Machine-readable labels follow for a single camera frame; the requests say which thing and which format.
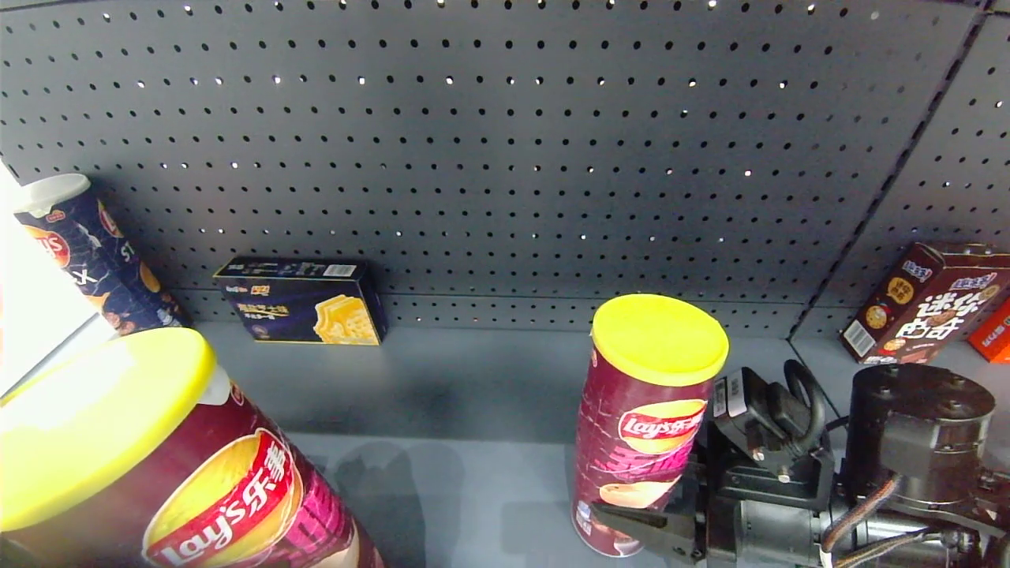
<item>brown cookie box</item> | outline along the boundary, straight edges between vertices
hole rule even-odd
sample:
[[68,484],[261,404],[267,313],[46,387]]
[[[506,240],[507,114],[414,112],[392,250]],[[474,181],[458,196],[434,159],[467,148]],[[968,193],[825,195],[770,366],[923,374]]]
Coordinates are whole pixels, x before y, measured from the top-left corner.
[[845,327],[860,363],[928,363],[1010,284],[1010,253],[982,244],[914,243]]

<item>barcode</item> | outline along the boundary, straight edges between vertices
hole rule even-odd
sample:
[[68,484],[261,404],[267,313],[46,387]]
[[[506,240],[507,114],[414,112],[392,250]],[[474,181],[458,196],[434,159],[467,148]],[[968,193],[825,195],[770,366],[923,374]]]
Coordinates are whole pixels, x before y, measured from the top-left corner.
[[857,320],[852,321],[852,324],[845,329],[843,337],[848,342],[848,345],[852,347],[852,351],[860,357],[866,355],[870,351],[870,348],[874,347],[874,344],[877,343],[874,341],[873,336],[870,335],[870,332],[867,332],[863,323],[860,323]]
[[726,413],[726,377],[715,381],[715,395],[712,397],[712,416]]
[[351,264],[331,264],[326,267],[326,271],[322,273],[323,276],[336,276],[337,278],[346,278],[355,273],[355,265]]
[[726,393],[726,411],[732,418],[747,411],[747,399],[743,394],[743,369],[730,373],[727,385],[729,392]]

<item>robotic arm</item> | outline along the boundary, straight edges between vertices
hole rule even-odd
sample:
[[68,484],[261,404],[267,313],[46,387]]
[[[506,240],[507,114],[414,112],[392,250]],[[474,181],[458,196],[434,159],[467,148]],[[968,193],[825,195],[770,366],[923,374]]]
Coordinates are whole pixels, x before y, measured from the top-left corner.
[[674,565],[1010,568],[1010,475],[982,467],[989,391],[925,365],[856,373],[835,475],[827,397],[799,362],[785,372],[788,389],[747,368],[716,383],[666,510],[595,503],[597,517]]

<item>lay's logo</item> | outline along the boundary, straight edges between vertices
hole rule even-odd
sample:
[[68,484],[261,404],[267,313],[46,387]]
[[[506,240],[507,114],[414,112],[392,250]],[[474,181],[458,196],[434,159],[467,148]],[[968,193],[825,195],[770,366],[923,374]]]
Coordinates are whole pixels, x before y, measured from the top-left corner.
[[36,226],[25,225],[24,228],[32,239],[42,246],[42,249],[45,249],[49,258],[55,260],[60,268],[67,268],[67,265],[70,264],[70,246],[67,245],[67,241],[63,236],[60,236],[59,232]]
[[645,404],[624,412],[618,435],[642,454],[666,454],[691,442],[705,417],[707,401],[689,398]]
[[287,534],[303,494],[287,445],[257,429],[176,489],[147,526],[143,555],[164,568],[255,566]]
[[116,239],[123,238],[122,231],[119,230],[119,225],[116,224],[116,221],[112,220],[112,215],[105,210],[105,204],[101,201],[98,202],[98,220],[102,221],[102,227],[105,228],[106,232]]

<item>orange box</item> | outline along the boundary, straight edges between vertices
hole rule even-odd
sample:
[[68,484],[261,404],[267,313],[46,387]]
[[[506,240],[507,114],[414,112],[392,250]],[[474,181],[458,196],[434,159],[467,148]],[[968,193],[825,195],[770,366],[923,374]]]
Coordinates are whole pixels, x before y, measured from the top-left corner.
[[990,363],[1010,364],[1010,300],[968,338]]

